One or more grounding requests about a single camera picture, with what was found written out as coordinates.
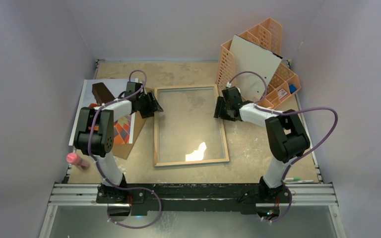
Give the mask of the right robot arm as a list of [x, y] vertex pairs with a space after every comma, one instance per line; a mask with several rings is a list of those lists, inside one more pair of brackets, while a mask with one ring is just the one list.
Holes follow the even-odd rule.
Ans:
[[263, 201], [272, 201], [283, 189], [288, 166], [310, 148], [310, 140], [298, 115], [294, 110], [258, 108], [252, 101], [243, 101], [237, 87], [229, 87], [217, 97], [214, 117], [249, 122], [266, 129], [273, 158], [260, 178], [258, 194]]

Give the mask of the brown cardboard backing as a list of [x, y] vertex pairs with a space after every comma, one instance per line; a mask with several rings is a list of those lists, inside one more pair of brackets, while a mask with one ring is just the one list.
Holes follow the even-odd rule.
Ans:
[[139, 112], [121, 117], [114, 122], [112, 152], [115, 157], [128, 159], [145, 122], [146, 119], [143, 119]]

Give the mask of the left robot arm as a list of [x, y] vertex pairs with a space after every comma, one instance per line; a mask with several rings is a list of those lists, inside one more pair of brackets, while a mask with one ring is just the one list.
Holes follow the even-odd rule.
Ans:
[[102, 194], [108, 195], [116, 203], [124, 202], [132, 191], [145, 190], [143, 187], [128, 187], [112, 152], [115, 120], [134, 113], [146, 119], [163, 111], [155, 94], [146, 91], [145, 85], [144, 82], [129, 81], [126, 89], [117, 97], [107, 89], [98, 90], [94, 95], [98, 106], [83, 107], [79, 111], [73, 145], [82, 154], [92, 158], [101, 177]]

